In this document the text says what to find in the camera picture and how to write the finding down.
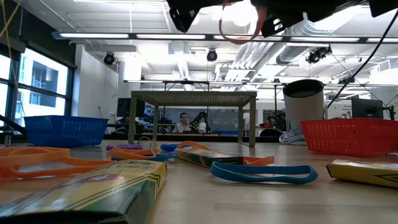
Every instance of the red plastic basket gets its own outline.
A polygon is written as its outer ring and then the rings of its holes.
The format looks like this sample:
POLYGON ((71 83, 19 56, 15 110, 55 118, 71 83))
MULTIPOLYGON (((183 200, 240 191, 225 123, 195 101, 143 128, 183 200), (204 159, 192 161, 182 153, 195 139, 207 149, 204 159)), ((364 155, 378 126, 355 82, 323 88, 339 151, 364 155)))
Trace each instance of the red plastic basket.
POLYGON ((398 121, 328 119, 301 125, 310 151, 361 157, 398 150, 398 121))

